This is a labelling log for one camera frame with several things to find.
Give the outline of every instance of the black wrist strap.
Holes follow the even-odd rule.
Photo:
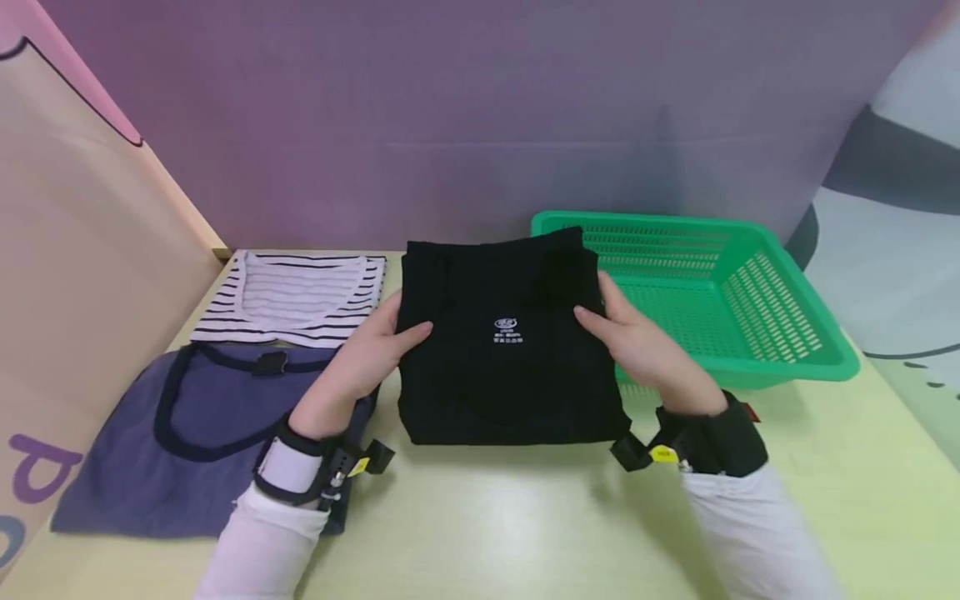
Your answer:
[[[283,419],[276,424],[274,436],[267,440],[260,450],[260,454],[256,458],[256,463],[253,465],[253,482],[261,492],[271,498],[299,506],[307,502],[312,502],[320,497],[321,490],[326,483],[324,477],[326,469],[324,468],[324,464],[321,464],[321,467],[317,470],[317,474],[313,478],[313,483],[310,484],[306,492],[284,490],[270,483],[260,474],[260,466],[267,458],[270,446],[275,442],[281,442],[307,456],[323,457],[324,463],[326,463],[329,455],[342,443],[342,440],[340,439],[341,436],[323,438],[319,441],[305,438],[290,428],[289,418],[289,413],[283,416]]]
[[[649,444],[632,433],[611,446],[610,451],[627,471],[647,468],[654,459],[650,450],[665,445],[677,454],[681,467],[698,473],[744,477],[763,467],[767,449],[743,405],[724,391],[727,410],[719,415],[689,416],[657,409],[660,431]]]
[[[294,506],[321,500],[320,507],[326,510],[329,504],[339,498],[340,487],[348,477],[361,472],[378,475],[386,470],[394,452],[378,440],[373,440],[366,450],[353,444],[346,435],[311,440],[290,428],[290,414],[276,424],[274,436],[264,443],[253,466],[253,482],[266,495]],[[266,460],[270,447],[280,442],[289,448],[307,456],[322,458],[317,474],[309,489],[305,492],[292,492],[272,484],[261,475],[261,466]]]

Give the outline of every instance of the green plastic basket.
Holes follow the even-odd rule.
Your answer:
[[[724,387],[844,381],[860,362],[773,233],[743,221],[550,210],[534,235],[581,227],[630,302]],[[627,378],[618,369],[618,376]]]

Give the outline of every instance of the purple letter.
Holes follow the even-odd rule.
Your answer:
[[[27,455],[27,458],[23,459],[13,474],[13,495],[25,504],[38,504],[56,493],[70,475],[70,469],[79,465],[80,461],[84,459],[83,454],[70,452],[55,445],[44,444],[40,440],[21,434],[16,434],[10,438],[10,447]],[[47,485],[42,488],[34,488],[30,485],[30,471],[41,459],[48,460],[51,463],[60,463],[60,471],[54,477],[54,480]]]
[[[0,568],[3,568],[20,551],[20,546],[27,538],[27,528],[23,526],[23,521],[15,516],[0,515],[0,534],[7,536],[7,549],[0,554]]]

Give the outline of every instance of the white logo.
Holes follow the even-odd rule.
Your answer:
[[[493,334],[494,344],[522,344],[523,338],[514,331],[516,328],[516,319],[497,319],[493,326],[499,329]]]

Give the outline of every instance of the striped shirt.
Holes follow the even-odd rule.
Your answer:
[[[190,340],[339,348],[379,303],[386,264],[384,256],[237,251]]]

